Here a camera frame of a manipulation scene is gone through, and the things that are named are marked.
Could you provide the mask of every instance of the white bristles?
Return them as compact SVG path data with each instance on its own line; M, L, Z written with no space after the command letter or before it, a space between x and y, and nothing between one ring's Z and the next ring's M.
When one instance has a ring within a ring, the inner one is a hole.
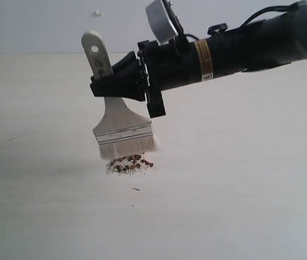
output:
M102 144L99 145L99 151L101 159L112 160L125 155L155 152L159 149L159 146L159 141L153 134L141 138Z

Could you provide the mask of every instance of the white wall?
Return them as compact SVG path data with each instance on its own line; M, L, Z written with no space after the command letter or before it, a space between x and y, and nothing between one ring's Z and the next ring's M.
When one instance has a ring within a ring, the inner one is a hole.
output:
M153 40L145 7L152 0L0 0L0 54L81 53L80 38L97 30L110 52L136 49ZM174 0L186 32L206 36L207 28L227 22L239 26L255 10L294 0ZM103 16L94 18L100 10Z

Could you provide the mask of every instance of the brush handle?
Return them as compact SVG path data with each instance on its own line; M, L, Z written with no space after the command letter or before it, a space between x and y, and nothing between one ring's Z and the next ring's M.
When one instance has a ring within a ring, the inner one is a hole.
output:
M83 34L81 43L84 53L92 69L94 78L100 79L113 73L112 65L106 51L105 44L100 34L96 31L89 31ZM127 108L121 97L104 97L105 113L112 109Z

